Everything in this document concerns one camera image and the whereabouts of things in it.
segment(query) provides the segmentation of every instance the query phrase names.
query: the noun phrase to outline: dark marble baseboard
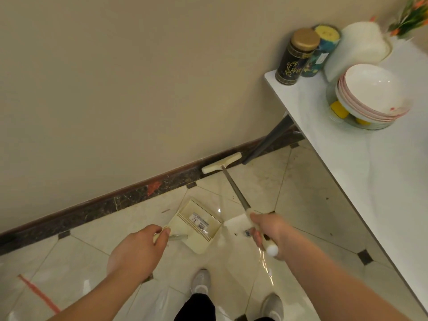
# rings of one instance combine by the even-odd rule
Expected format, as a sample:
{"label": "dark marble baseboard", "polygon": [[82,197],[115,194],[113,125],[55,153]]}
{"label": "dark marble baseboard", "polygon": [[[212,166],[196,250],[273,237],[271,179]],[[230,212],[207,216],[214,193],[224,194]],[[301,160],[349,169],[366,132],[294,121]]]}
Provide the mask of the dark marble baseboard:
{"label": "dark marble baseboard", "polygon": [[[301,134],[295,134],[292,131],[286,132],[260,155],[294,144],[300,140],[303,140]],[[209,175],[204,175],[202,173],[202,167],[238,151],[242,152],[243,157],[245,157],[245,154],[250,152],[260,141],[261,139],[239,145],[163,175],[120,189],[100,198],[51,214],[14,230],[5,232],[0,235],[0,255],[28,246],[53,235],[66,232],[79,225],[135,205],[175,188],[188,184],[191,187],[191,183]],[[229,167],[236,166],[240,164],[241,161],[242,159],[234,162]]]}

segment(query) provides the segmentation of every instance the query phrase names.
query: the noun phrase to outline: dustpan label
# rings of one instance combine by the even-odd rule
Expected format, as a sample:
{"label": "dustpan label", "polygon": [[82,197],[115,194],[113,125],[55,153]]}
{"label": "dustpan label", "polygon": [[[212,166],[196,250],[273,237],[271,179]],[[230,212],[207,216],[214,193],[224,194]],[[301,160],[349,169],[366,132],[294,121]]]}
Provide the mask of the dustpan label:
{"label": "dustpan label", "polygon": [[196,213],[193,213],[190,216],[190,221],[192,221],[193,223],[195,223],[196,226],[198,228],[200,228],[202,231],[206,231],[207,228],[208,228],[208,223],[206,221],[204,221],[204,219],[201,216],[199,216],[198,214],[196,214]]}

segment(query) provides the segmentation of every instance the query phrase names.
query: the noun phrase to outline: gray sneaker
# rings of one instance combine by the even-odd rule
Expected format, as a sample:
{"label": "gray sneaker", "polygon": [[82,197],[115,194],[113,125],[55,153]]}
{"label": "gray sneaker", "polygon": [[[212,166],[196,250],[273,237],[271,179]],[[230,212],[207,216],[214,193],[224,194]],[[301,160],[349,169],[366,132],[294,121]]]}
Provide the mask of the gray sneaker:
{"label": "gray sneaker", "polygon": [[208,295],[208,291],[211,287],[211,275],[210,272],[206,269],[200,269],[192,281],[192,286],[190,290],[192,294],[200,293]]}
{"label": "gray sneaker", "polygon": [[261,305],[261,316],[272,318],[275,321],[284,319],[284,306],[278,295],[275,293],[269,294]]}

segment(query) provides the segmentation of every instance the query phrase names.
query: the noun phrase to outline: tea canister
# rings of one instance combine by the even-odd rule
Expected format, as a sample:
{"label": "tea canister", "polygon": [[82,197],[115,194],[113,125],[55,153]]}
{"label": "tea canister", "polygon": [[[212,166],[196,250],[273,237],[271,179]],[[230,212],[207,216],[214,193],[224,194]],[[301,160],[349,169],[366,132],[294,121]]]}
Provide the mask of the tea canister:
{"label": "tea canister", "polygon": [[313,30],[320,36],[321,41],[303,69],[303,77],[312,77],[324,67],[327,57],[334,51],[342,36],[339,29],[331,25],[320,24]]}
{"label": "tea canister", "polygon": [[296,30],[282,56],[275,78],[279,83],[292,86],[320,43],[320,36],[311,28]]}

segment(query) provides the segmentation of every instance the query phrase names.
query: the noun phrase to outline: dark metal table leg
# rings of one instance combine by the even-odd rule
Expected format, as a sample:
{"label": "dark metal table leg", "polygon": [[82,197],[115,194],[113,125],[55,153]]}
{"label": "dark metal table leg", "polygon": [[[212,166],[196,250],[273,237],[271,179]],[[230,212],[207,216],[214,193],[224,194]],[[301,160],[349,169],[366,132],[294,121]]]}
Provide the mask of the dark metal table leg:
{"label": "dark metal table leg", "polygon": [[263,152],[269,145],[271,145],[278,137],[280,137],[287,129],[293,125],[293,120],[290,115],[286,115],[271,132],[266,135],[263,141],[261,141],[254,150],[248,153],[243,160],[242,164],[249,163],[252,159],[255,159]]}

